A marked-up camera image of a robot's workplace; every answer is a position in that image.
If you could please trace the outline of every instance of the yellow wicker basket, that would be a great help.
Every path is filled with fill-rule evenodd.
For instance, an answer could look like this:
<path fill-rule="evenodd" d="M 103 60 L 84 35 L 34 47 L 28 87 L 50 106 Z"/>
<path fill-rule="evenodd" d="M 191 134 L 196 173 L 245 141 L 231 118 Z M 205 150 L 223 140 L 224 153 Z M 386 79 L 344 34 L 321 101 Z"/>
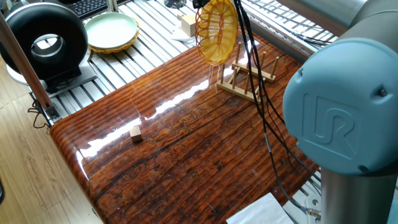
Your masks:
<path fill-rule="evenodd" d="M 115 53 L 115 52 L 119 52 L 119 51 L 121 51 L 121 50 L 127 49 L 128 47 L 130 47 L 130 45 L 132 45 L 132 44 L 134 43 L 134 41 L 136 41 L 136 39 L 138 38 L 138 35 L 139 35 L 139 31 L 140 31 L 140 29 L 141 29 L 140 26 L 139 26 L 139 24 L 138 24 L 138 22 L 136 21 L 136 19 L 135 19 L 135 18 L 132 18 L 132 19 L 134 19 L 134 21 L 135 21 L 136 24 L 137 24 L 137 33 L 136 33 L 136 35 L 134 36 L 134 38 L 130 41 L 130 43 L 128 43 L 128 44 L 126 44 L 126 45 L 124 45 L 124 46 L 122 46 L 122 47 L 120 47 L 120 48 L 111 49 L 111 50 L 100 50 L 100 49 L 96 49 L 96 48 L 94 48 L 94 47 L 92 47 L 92 46 L 88 46 L 88 48 L 91 49 L 91 50 L 94 51 L 94 52 L 103 53 L 103 54 Z"/>
<path fill-rule="evenodd" d="M 200 56 L 212 65 L 232 54 L 238 35 L 238 15 L 230 0 L 211 0 L 196 16 L 195 38 Z"/>

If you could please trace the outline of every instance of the wooden peg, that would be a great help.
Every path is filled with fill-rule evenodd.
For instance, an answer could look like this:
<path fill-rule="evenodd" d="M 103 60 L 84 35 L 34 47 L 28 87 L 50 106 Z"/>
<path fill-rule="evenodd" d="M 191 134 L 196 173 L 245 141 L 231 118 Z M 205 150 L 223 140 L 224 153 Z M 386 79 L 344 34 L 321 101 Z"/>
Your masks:
<path fill-rule="evenodd" d="M 234 68 L 234 71 L 236 70 L 236 73 L 239 73 L 239 71 L 241 70 L 241 68 Z M 228 80 L 228 83 L 229 84 L 232 84 L 232 82 L 233 82 L 233 80 L 234 80 L 234 76 L 232 76 L 229 80 Z"/>
<path fill-rule="evenodd" d="M 225 63 L 221 66 L 221 81 L 220 83 L 223 84 L 224 82 L 224 69 L 225 69 Z"/>
<path fill-rule="evenodd" d="M 234 76 L 233 76 L 234 80 L 232 80 L 232 89 L 235 89 L 236 75 L 237 75 L 237 74 L 238 74 L 238 69 L 235 68 L 235 69 L 234 69 Z"/>
<path fill-rule="evenodd" d="M 134 127 L 130 130 L 130 137 L 131 137 L 131 140 L 132 140 L 133 142 L 141 141 L 141 140 L 142 140 L 141 131 L 140 131 L 140 129 L 139 129 L 138 126 L 134 126 Z"/>
<path fill-rule="evenodd" d="M 274 77 L 274 73 L 275 73 L 276 66 L 278 65 L 278 61 L 279 61 L 279 57 L 276 57 L 275 58 L 275 62 L 274 62 L 274 66 L 272 67 L 272 71 L 271 71 L 271 78 Z"/>
<path fill-rule="evenodd" d="M 235 59 L 235 63 L 238 63 L 238 60 L 239 60 L 239 52 L 241 51 L 241 45 L 242 45 L 242 42 L 238 42 L 238 49 L 236 50 L 236 59 Z"/>
<path fill-rule="evenodd" d="M 248 58 L 248 63 L 246 64 L 246 68 L 249 68 L 249 60 L 251 60 L 251 55 L 253 54 L 253 49 L 251 49 L 249 58 Z"/>
<path fill-rule="evenodd" d="M 244 94 L 248 93 L 248 88 L 249 88 L 249 74 L 246 76 L 246 83 L 244 84 Z"/>
<path fill-rule="evenodd" d="M 262 52 L 260 68 L 262 68 L 262 66 L 264 65 L 264 59 L 266 59 L 266 52 Z"/>

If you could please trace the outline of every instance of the black cable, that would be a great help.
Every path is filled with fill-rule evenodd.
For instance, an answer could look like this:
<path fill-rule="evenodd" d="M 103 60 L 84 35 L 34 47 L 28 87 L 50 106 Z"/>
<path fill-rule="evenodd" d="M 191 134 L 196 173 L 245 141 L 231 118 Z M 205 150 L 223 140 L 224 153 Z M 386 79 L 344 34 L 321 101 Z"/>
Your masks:
<path fill-rule="evenodd" d="M 38 102 L 37 100 L 34 100 L 34 101 L 33 101 L 32 107 L 31 107 L 31 108 L 28 108 L 27 112 L 28 112 L 28 113 L 35 113 L 35 114 L 36 114 L 36 117 L 35 117 L 35 119 L 34 119 L 34 121 L 33 121 L 33 127 L 34 127 L 34 128 L 37 128 L 37 129 L 47 127 L 47 132 L 46 132 L 46 133 L 49 134 L 49 130 L 50 130 L 49 124 L 44 123 L 44 124 L 41 125 L 41 126 L 36 126 L 37 118 L 39 117 L 40 114 L 42 114 L 42 113 L 41 113 L 41 110 L 40 110 L 39 102 Z"/>
<path fill-rule="evenodd" d="M 278 181 L 278 184 L 279 184 L 280 188 L 282 189 L 283 193 L 285 194 L 286 198 L 287 198 L 288 200 L 290 200 L 297 208 L 301 209 L 301 211 L 305 212 L 305 211 L 306 211 L 306 208 L 303 207 L 303 206 L 301 206 L 296 200 L 290 198 L 289 195 L 286 193 L 285 189 L 284 189 L 283 186 L 282 186 L 282 182 L 281 182 L 280 179 L 279 179 L 278 173 L 277 173 L 277 171 L 276 171 L 276 166 L 275 166 L 274 158 L 273 158 L 273 156 L 272 156 L 271 148 L 270 148 L 270 146 L 269 146 L 269 142 L 268 142 L 268 138 L 267 138 L 266 126 L 268 126 L 268 127 L 270 128 L 270 130 L 275 134 L 276 138 L 279 139 L 279 137 L 276 135 L 275 131 L 271 128 L 271 126 L 270 126 L 269 123 L 266 121 L 265 116 L 264 116 L 264 114 L 265 114 L 265 112 L 264 112 L 264 104 L 263 104 L 263 98 L 262 98 L 262 93 L 261 93 L 261 84 L 262 84 L 261 80 L 262 80 L 262 75 L 261 75 L 261 68 L 260 68 L 260 63 L 259 63 L 259 59 L 258 59 L 258 54 L 257 54 L 257 48 L 256 48 L 255 44 L 253 44 L 253 43 L 254 43 L 254 40 L 251 39 L 251 50 L 254 52 L 254 56 L 255 56 L 254 59 L 257 60 L 257 69 L 259 70 L 259 73 L 258 73 L 258 74 L 259 74 L 259 75 L 258 75 L 258 77 L 259 77 L 259 96 L 260 96 L 260 102 L 261 102 L 261 109 L 262 109 L 262 110 L 260 109 L 260 107 L 259 107 L 259 105 L 258 105 L 256 92 L 255 92 L 255 90 L 254 90 L 254 84 L 253 84 L 253 78 L 252 78 L 252 71 L 251 71 L 251 58 L 250 58 L 250 52 L 249 52 L 248 42 L 247 42 L 247 40 L 246 40 L 246 33 L 245 33 L 245 31 L 244 31 L 243 20 L 242 20 L 242 16 L 241 16 L 242 14 L 244 14 L 244 10 L 243 10 L 242 5 L 239 6 L 239 0 L 234 0 L 234 3 L 235 3 L 235 8 L 236 8 L 236 10 L 237 10 L 237 12 L 238 12 L 238 20 L 239 20 L 239 23 L 240 23 L 240 25 L 241 25 L 242 37 L 243 37 L 244 46 L 245 46 L 245 49 L 246 49 L 246 54 L 248 55 L 249 79 L 250 79 L 250 85 L 251 85 L 251 88 L 252 88 L 252 94 L 253 94 L 253 98 L 254 98 L 254 104 L 255 104 L 255 106 L 256 106 L 256 108 L 257 108 L 257 111 L 258 111 L 259 114 L 260 114 L 260 117 L 262 118 L 262 125 L 263 125 L 263 128 L 264 128 L 264 134 L 265 134 L 265 137 L 266 137 L 266 142 L 267 142 L 267 146 L 268 146 L 268 149 L 269 149 L 269 153 L 270 153 L 270 157 L 271 157 L 271 161 L 272 161 L 272 166 L 273 166 L 273 168 L 274 168 L 274 172 L 275 172 L 276 179 L 277 179 L 277 181 Z M 246 26 L 246 29 L 248 30 L 248 34 L 249 34 L 249 38 L 250 38 L 251 32 L 250 32 L 250 30 L 249 30 L 249 28 L 248 28 L 247 26 Z"/>
<path fill-rule="evenodd" d="M 241 25 L 241 30 L 242 30 L 242 35 L 243 35 L 243 41 L 244 41 L 244 46 L 246 49 L 246 53 L 248 55 L 248 69 L 249 69 L 249 79 L 250 79 L 250 84 L 251 84 L 251 88 L 252 88 L 252 94 L 254 97 L 254 104 L 256 105 L 256 108 L 260 114 L 260 117 L 263 120 L 263 127 L 264 127 L 264 132 L 266 129 L 266 126 L 268 126 L 268 128 L 271 130 L 271 132 L 273 133 L 273 135 L 277 138 L 277 140 L 283 145 L 283 147 L 289 152 L 290 155 L 292 155 L 292 157 L 302 166 L 304 167 L 310 174 L 312 174 L 314 176 L 314 178 L 316 178 L 317 180 L 320 181 L 320 178 L 317 177 L 299 158 L 297 158 L 297 156 L 287 147 L 286 143 L 280 139 L 280 137 L 277 135 L 277 133 L 272 129 L 272 127 L 270 126 L 270 124 L 266 121 L 265 116 L 264 116 L 264 110 L 261 110 L 259 105 L 258 105 L 258 101 L 257 101 L 257 96 L 255 94 L 254 91 L 254 84 L 253 84 L 253 79 L 252 79 L 252 71 L 251 71 L 251 58 L 249 58 L 250 56 L 250 52 L 248 49 L 248 42 L 247 42 L 247 38 L 246 38 L 246 33 L 244 31 L 244 27 L 246 26 L 246 30 L 248 32 L 248 36 L 250 38 L 251 41 L 251 50 L 253 50 L 254 52 L 254 59 L 257 60 L 257 69 L 259 70 L 258 74 L 261 74 L 261 68 L 260 68 L 260 62 L 259 62 L 259 57 L 258 57 L 258 53 L 257 53 L 257 48 L 256 45 L 254 44 L 254 37 L 252 35 L 251 32 L 251 26 L 250 26 L 250 21 L 248 18 L 248 15 L 246 14 L 246 12 L 244 11 L 242 5 L 241 5 L 241 1 L 240 0 L 234 0 L 234 4 L 235 4 L 235 8 L 238 12 L 238 20 L 239 23 Z M 262 109 L 264 108 L 264 104 L 262 101 L 262 92 L 261 90 L 264 91 L 264 95 L 266 96 L 266 99 L 268 102 L 270 102 L 269 104 L 271 105 L 271 108 L 274 110 L 274 112 L 276 113 L 276 115 L 278 116 L 278 118 L 284 123 L 284 120 L 280 117 L 280 115 L 278 114 L 278 112 L 276 111 L 274 105 L 271 103 L 271 100 L 268 97 L 268 94 L 266 92 L 265 89 L 265 83 L 264 80 L 262 79 L 261 76 L 258 77 L 259 78 L 259 95 L 260 95 L 260 101 L 262 103 Z"/>

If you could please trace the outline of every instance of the wooden table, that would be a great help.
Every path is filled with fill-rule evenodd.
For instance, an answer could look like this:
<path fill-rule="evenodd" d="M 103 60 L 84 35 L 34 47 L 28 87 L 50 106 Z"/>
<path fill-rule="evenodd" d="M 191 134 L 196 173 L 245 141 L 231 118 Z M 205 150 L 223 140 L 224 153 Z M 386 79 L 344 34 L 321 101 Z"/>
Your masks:
<path fill-rule="evenodd" d="M 282 112 L 284 88 L 300 64 L 256 39 L 259 52 L 267 52 L 265 71 L 280 57 L 275 83 L 267 89 Z M 243 47 L 240 56 L 244 61 Z M 226 63 L 226 80 L 234 58 Z M 220 68 L 190 49 L 55 123 L 51 136 L 105 223 L 225 223 L 268 192 L 286 202 L 256 108 L 216 87 Z M 239 78 L 238 86 L 243 84 Z M 315 171 L 283 124 L 276 123 L 287 144 Z M 142 142 L 129 137 L 135 125 Z M 293 195 L 307 173 L 289 165 L 274 136 L 270 142 L 282 183 Z"/>

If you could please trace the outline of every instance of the ceramic plate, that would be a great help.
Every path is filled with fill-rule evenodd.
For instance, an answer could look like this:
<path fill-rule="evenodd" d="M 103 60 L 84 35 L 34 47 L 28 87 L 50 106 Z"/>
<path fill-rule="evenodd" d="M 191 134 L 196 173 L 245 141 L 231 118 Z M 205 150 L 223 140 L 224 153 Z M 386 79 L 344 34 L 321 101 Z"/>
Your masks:
<path fill-rule="evenodd" d="M 135 20 L 117 12 L 96 16 L 85 27 L 88 44 L 99 50 L 118 49 L 130 43 L 137 33 Z"/>

